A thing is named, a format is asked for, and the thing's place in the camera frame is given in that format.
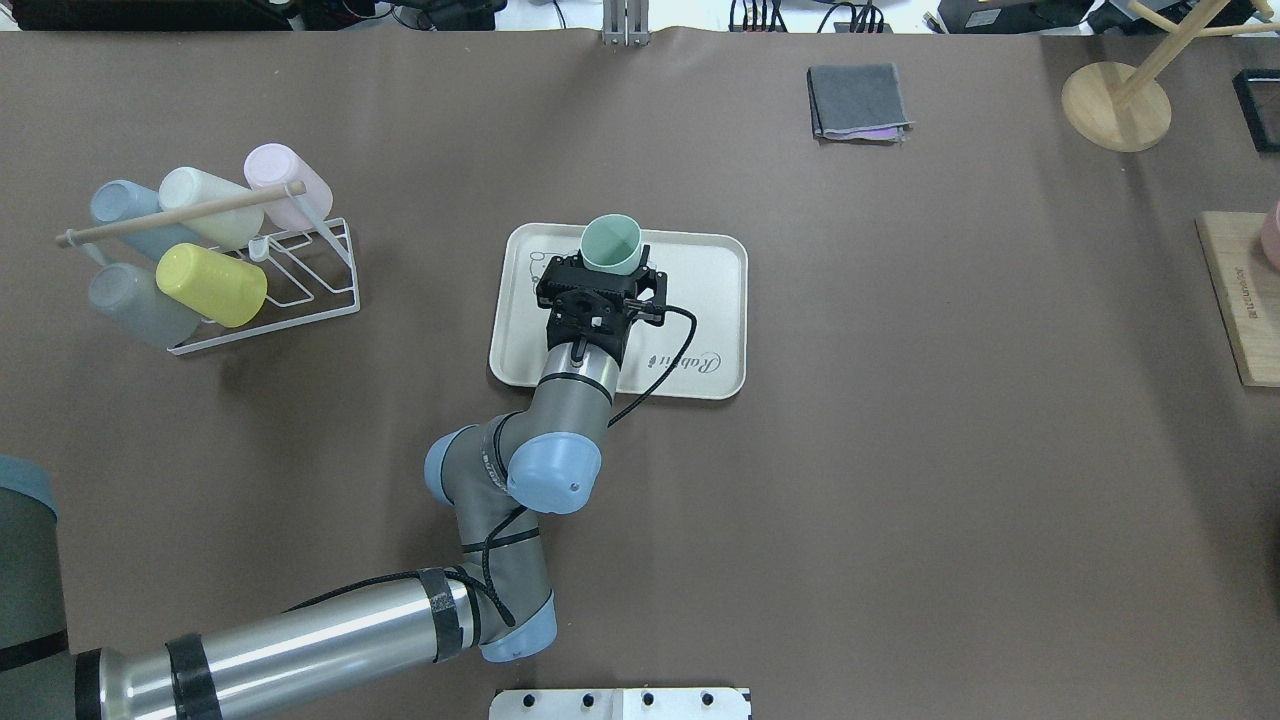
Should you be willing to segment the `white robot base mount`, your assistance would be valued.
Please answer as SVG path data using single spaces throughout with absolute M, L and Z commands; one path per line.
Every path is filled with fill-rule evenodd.
M 750 692 L 732 687 L 512 689 L 489 719 L 751 719 Z

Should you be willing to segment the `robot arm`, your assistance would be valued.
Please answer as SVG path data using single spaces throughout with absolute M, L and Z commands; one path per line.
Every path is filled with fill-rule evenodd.
M 46 471 L 3 457 L 3 716 L 251 719 L 480 650 L 526 659 L 557 634 L 539 516 L 579 511 L 602 469 L 628 333 L 676 306 L 643 246 L 607 265 L 582 246 L 535 288 L 547 357 L 525 411 L 439 438 L 424 460 L 454 510 L 463 561 L 374 577 L 229 632 L 124 657 L 73 653 Z

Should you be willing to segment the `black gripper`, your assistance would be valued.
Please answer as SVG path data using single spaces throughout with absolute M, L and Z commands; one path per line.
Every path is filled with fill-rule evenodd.
M 650 264 L 650 251 L 641 246 L 630 275 L 586 270 L 579 254 L 553 256 L 535 286 L 538 306 L 549 311 L 547 348 L 591 345 L 623 365 L 632 324 L 659 327 L 666 319 L 667 279 Z

